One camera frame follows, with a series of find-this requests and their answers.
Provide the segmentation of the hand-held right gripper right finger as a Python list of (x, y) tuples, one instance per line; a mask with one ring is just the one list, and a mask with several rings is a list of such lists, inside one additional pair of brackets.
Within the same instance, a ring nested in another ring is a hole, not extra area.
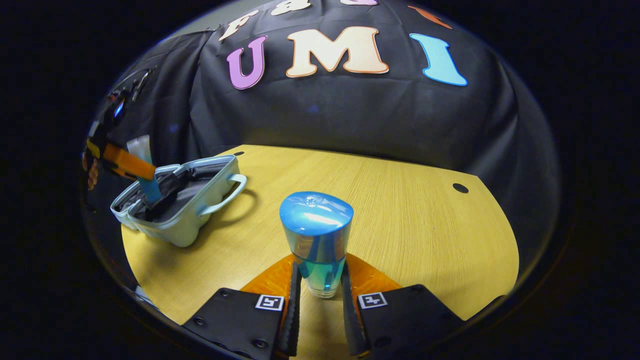
[(464, 325), (425, 285), (402, 286), (350, 253), (340, 282), (349, 352), (358, 358), (429, 358)]

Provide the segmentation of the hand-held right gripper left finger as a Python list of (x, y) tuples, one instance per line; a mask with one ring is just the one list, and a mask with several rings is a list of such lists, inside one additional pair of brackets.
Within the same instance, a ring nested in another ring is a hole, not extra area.
[(293, 255), (241, 289), (219, 288), (183, 327), (238, 360), (288, 360), (297, 355), (302, 274)]

